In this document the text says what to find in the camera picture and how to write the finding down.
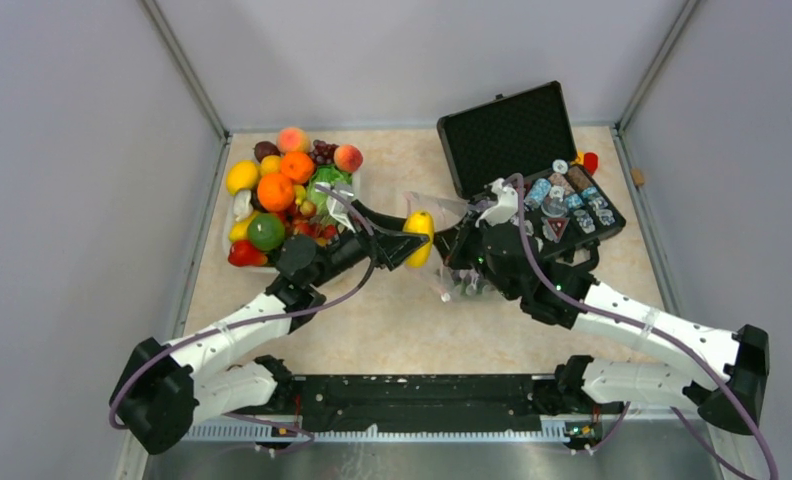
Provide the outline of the clear zip top bag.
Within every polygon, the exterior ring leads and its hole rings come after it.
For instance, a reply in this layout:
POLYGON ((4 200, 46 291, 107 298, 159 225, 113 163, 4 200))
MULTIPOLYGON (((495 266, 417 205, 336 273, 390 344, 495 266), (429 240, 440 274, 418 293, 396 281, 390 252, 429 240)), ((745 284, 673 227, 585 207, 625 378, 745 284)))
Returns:
POLYGON ((470 212, 463 199, 449 199, 408 191, 404 194, 407 213, 427 212, 435 228, 433 246, 426 263, 421 267, 409 267, 412 274, 425 281, 447 304, 463 301, 491 300, 499 297, 498 290, 487 280, 476 266, 464 261, 449 260, 455 247, 458 225, 470 212))

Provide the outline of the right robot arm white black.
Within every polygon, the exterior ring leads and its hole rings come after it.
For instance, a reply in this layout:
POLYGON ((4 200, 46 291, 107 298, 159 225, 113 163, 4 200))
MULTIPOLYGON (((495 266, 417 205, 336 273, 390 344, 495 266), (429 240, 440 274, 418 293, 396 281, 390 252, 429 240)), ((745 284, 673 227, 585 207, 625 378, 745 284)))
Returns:
POLYGON ((532 319, 604 336, 652 357, 642 364, 571 358, 557 372, 566 409, 649 403, 693 409, 730 433, 758 431, 770 373, 765 330, 708 327, 636 301, 587 268, 543 257, 537 240, 512 221, 491 225, 470 213, 436 233, 434 245, 445 265, 476 270, 532 319))

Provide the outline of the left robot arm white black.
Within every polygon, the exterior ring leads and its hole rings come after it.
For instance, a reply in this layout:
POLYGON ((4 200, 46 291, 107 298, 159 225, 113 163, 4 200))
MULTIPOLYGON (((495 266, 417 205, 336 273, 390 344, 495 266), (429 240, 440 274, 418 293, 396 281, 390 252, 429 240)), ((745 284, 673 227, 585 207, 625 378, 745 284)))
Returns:
POLYGON ((397 218, 359 201, 346 208, 348 229, 325 244, 304 234, 285 240, 275 279, 232 314, 188 336, 138 343, 109 401, 112 426, 158 455, 205 420, 256 405, 274 414, 286 410, 293 397, 289 382, 259 363, 235 367, 234 362, 360 290, 327 301, 319 286, 361 262, 371 274, 377 267, 394 270, 414 258, 426 260, 424 250, 435 237, 425 211, 397 218))

